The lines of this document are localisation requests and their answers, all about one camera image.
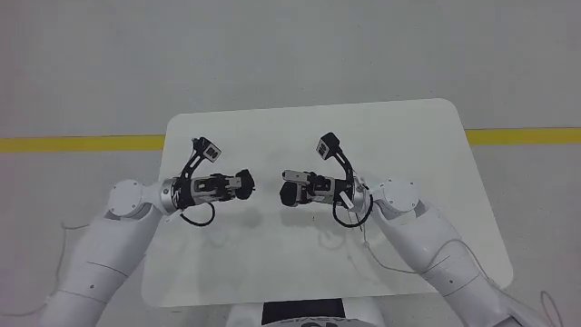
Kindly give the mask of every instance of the yellow floor line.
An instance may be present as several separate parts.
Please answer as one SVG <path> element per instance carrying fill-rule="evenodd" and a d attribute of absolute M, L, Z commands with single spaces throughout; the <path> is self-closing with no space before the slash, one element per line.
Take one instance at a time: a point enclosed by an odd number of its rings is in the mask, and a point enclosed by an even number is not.
<path fill-rule="evenodd" d="M 581 128 L 466 130 L 470 145 L 581 144 Z M 0 138 L 0 153 L 161 151 L 164 135 Z"/>

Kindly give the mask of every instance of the tabletop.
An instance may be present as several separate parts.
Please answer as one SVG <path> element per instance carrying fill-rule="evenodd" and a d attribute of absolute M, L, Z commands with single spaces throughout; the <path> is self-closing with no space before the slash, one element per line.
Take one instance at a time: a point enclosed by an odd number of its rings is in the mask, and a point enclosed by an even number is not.
<path fill-rule="evenodd" d="M 360 229 L 346 229 L 329 205 L 288 208 L 279 190 L 285 169 L 344 178 L 340 166 L 315 152 L 335 133 L 369 186 L 390 176 L 419 186 L 474 250 L 501 287 L 512 266 L 478 174 L 456 107 L 442 99 L 180 114 L 168 124 L 160 179 L 176 176 L 205 136 L 222 155 L 194 176 L 234 175 L 248 168 L 256 191 L 246 201 L 216 203 L 216 218 L 197 228 L 162 220 L 145 258 L 142 295 L 152 306 L 434 292 L 417 275 L 382 269 L 362 246 Z M 205 220 L 201 205 L 186 212 Z M 345 213 L 340 217 L 347 218 Z M 407 265 L 369 220 L 370 247 L 384 264 Z"/>

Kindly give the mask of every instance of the floor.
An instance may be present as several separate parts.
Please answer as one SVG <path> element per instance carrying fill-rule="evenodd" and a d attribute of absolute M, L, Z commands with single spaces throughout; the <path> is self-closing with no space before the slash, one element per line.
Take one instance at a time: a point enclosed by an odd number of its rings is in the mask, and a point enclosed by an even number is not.
<path fill-rule="evenodd" d="M 581 126 L 578 0 L 0 0 L 0 137 L 163 134 L 176 114 L 443 97 L 467 129 Z M 581 145 L 473 148 L 515 277 L 581 320 Z M 59 222 L 87 223 L 161 152 L 0 154 L 0 309 L 50 292 Z M 72 232 L 69 248 L 82 232 Z M 221 326 L 155 309 L 143 266 L 100 326 Z M 459 326 L 436 294 L 378 298 L 394 326 Z M 0 317 L 33 326 L 37 316 Z"/>

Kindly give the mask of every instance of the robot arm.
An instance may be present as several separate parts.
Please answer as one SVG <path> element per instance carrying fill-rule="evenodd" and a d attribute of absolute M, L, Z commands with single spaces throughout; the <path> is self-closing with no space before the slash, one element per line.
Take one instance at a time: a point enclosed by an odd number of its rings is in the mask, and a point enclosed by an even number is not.
<path fill-rule="evenodd" d="M 350 168 L 332 133 L 321 138 L 317 152 L 324 160 L 340 154 L 341 166 Z M 454 226 L 438 208 L 419 199 L 414 183 L 388 179 L 368 189 L 352 168 L 346 170 L 346 175 L 345 180 L 336 180 L 315 173 L 285 171 L 281 200 L 288 206 L 309 202 L 330 203 L 333 207 L 340 204 L 358 219 L 362 216 L 355 226 L 371 215 L 401 258 L 444 297 L 465 326 L 549 326 L 534 310 L 500 291 L 477 268 Z"/>
<path fill-rule="evenodd" d="M 204 226 L 213 220 L 212 202 L 250 197 L 254 181 L 248 170 L 233 177 L 217 173 L 192 178 L 204 159 L 213 163 L 221 153 L 203 137 L 193 140 L 193 150 L 176 178 L 151 186 L 126 180 L 113 187 L 107 206 L 75 246 L 68 273 L 50 298 L 41 326 L 95 326 L 107 303 L 142 260 L 162 216 L 180 213 L 188 223 Z M 212 207 L 209 221 L 197 223 L 181 214 L 203 203 Z"/>

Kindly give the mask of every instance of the white cable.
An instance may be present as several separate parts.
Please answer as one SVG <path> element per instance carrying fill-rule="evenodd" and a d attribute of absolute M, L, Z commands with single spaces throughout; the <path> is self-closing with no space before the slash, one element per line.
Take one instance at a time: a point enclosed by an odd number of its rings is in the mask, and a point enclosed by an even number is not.
<path fill-rule="evenodd" d="M 40 312 L 46 305 L 48 304 L 48 300 L 52 297 L 56 291 L 58 291 L 58 286 L 61 284 L 61 268 L 63 267 L 63 258 L 64 258 L 64 249 L 66 249 L 66 232 L 67 230 L 79 230 L 84 227 L 87 227 L 89 224 L 84 224 L 81 226 L 65 226 L 64 223 L 61 223 L 61 229 L 63 229 L 63 247 L 61 248 L 61 255 L 58 258 L 58 263 L 56 264 L 56 270 L 54 271 L 54 286 L 51 290 L 50 294 L 44 300 L 44 303 L 40 306 L 34 308 L 32 311 L 29 312 L 21 312 L 21 313 L 4 313 L 0 312 L 0 316 L 2 317 L 26 317 L 29 315 L 36 314 Z"/>
<path fill-rule="evenodd" d="M 378 257 L 375 256 L 375 254 L 373 253 L 373 251 L 369 247 L 369 242 L 367 241 L 367 235 L 366 235 L 366 230 L 365 230 L 365 224 L 363 224 L 362 231 L 363 231 L 363 246 L 366 247 L 367 250 L 369 250 L 371 257 L 373 257 L 373 259 L 377 262 L 377 264 L 379 264 L 379 266 L 381 266 L 384 269 L 391 270 L 393 272 L 398 272 L 398 273 L 405 273 L 405 274 L 422 274 L 422 273 L 424 273 L 424 272 L 413 272 L 413 271 L 393 268 L 391 266 L 384 265 L 382 262 L 379 261 Z M 517 301 L 516 299 L 514 299 L 513 297 L 511 297 L 510 295 L 508 295 L 508 293 L 504 292 L 503 290 L 501 290 L 498 287 L 498 284 L 494 281 L 494 279 L 490 278 L 488 276 L 488 274 L 484 271 L 484 268 L 482 267 L 480 260 L 477 258 L 476 254 L 472 251 L 472 248 L 470 248 L 466 243 L 464 243 L 464 241 L 462 241 L 460 239 L 450 239 L 450 240 L 446 241 L 445 243 L 443 243 L 442 246 L 439 247 L 439 249 L 436 251 L 434 256 L 431 258 L 428 265 L 426 265 L 426 267 L 423 268 L 425 271 L 427 271 L 429 269 L 429 266 L 436 260 L 438 255 L 441 253 L 442 249 L 444 249 L 444 247 L 446 245 L 448 245 L 449 243 L 462 244 L 470 252 L 470 254 L 472 255 L 472 258 L 474 259 L 474 261 L 476 262 L 476 264 L 478 266 L 478 269 L 480 269 L 480 271 L 482 272 L 482 275 L 484 275 L 484 277 L 487 279 L 487 281 L 490 282 L 492 284 L 492 286 L 494 286 L 499 292 L 506 295 L 506 297 L 512 299 L 515 302 L 521 303 L 521 302 Z M 549 294 L 547 291 L 541 291 L 541 293 L 540 293 L 541 305 L 543 306 L 543 310 L 545 311 L 545 316 L 547 317 L 549 323 L 551 323 L 552 327 L 557 327 L 557 325 L 553 322 L 553 319 L 551 318 L 551 316 L 548 313 L 547 306 L 545 305 L 545 298 L 544 297 L 547 297 L 548 300 L 553 305 L 553 309 L 555 310 L 555 314 L 556 314 L 556 317 L 558 318 L 558 322 L 559 322 L 558 327 L 564 327 L 565 325 L 563 324 L 563 318 L 561 317 L 561 313 L 559 312 L 559 310 L 556 307 L 555 300 L 553 299 L 551 294 Z"/>

